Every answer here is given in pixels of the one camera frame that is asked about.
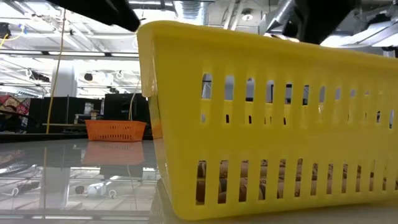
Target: glossy table surface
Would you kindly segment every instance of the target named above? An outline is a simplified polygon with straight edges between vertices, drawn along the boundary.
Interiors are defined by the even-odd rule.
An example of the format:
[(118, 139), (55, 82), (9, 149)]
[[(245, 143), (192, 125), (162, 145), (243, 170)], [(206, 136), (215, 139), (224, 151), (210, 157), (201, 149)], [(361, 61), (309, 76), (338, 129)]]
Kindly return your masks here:
[(152, 141), (74, 139), (0, 144), (0, 223), (398, 223), (398, 202), (188, 222)]

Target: yellow plastic basket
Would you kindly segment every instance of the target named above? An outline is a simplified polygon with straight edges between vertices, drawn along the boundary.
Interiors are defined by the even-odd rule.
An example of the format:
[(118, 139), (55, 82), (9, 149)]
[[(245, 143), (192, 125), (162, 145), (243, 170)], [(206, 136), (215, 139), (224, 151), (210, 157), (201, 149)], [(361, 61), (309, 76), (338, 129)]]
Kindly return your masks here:
[[(158, 165), (179, 217), (227, 217), (398, 195), (396, 59), (175, 22), (142, 26), (138, 43)], [(210, 99), (201, 98), (204, 74), (212, 77)], [(227, 76), (234, 79), (233, 100), (224, 99)], [(253, 101), (245, 100), (249, 78)], [(269, 80), (272, 103), (266, 103)], [(290, 104), (285, 103), (287, 83)], [(303, 105), (305, 86), (308, 104)], [(265, 200), (259, 200), (262, 160), (268, 162)], [(281, 160), (284, 186), (278, 198)], [(195, 200), (199, 161), (206, 162), (204, 204)], [(220, 161), (228, 161), (226, 203), (218, 203)], [(242, 161), (248, 161), (245, 202), (238, 199)], [(343, 168), (348, 169), (345, 180)]]

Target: ductwork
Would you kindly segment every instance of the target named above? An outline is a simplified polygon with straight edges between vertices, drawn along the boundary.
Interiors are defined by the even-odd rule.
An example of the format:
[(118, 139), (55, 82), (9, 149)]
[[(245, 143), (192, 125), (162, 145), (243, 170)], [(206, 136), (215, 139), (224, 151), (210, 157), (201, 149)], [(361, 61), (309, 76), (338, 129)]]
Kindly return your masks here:
[(293, 11), (293, 8), (294, 0), (279, 0), (278, 8), (271, 14), (274, 15), (274, 17), (269, 20), (270, 23), (267, 26), (266, 32), (285, 24), (289, 19), (289, 15)]
[(174, 1), (174, 4), (178, 17), (182, 21), (196, 25), (205, 25), (207, 23), (208, 2)]

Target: orange plastic basket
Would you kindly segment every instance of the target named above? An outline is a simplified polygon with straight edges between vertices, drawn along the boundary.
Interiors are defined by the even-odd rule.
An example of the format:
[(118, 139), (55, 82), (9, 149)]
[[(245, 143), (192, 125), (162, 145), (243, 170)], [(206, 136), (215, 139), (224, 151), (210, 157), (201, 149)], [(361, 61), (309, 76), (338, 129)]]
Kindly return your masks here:
[(90, 141), (141, 141), (146, 123), (139, 121), (86, 120)]

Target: ceiling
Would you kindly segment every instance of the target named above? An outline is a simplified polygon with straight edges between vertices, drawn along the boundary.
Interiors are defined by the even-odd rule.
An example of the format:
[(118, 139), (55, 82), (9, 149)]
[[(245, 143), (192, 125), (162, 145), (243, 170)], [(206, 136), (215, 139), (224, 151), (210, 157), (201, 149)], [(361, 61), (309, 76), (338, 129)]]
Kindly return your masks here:
[[(374, 10), (391, 1), (363, 1)], [(192, 24), (232, 29), (259, 34), (260, 26), (268, 13), (277, 9), (278, 0), (206, 0), (166, 1), (166, 8), (155, 10), (158, 1), (129, 1), (142, 23), (157, 20), (172, 20)], [(197, 9), (192, 18), (185, 13), (187, 6)], [(251, 19), (244, 20), (249, 11)], [(0, 22), (9, 23), (12, 41), (5, 41), (0, 48), (1, 94), (24, 96), (48, 96), (50, 83), (35, 80), (32, 71), (51, 78), (58, 59), (62, 33), (63, 9), (43, 0), (0, 0)], [(118, 26), (107, 26), (71, 11), (66, 13), (63, 50), (70, 52), (64, 60), (74, 60), (79, 68), (78, 96), (101, 98), (109, 92), (109, 86), (120, 92), (140, 92), (140, 70), (136, 35)], [(109, 74), (112, 82), (84, 79), (85, 73)]]

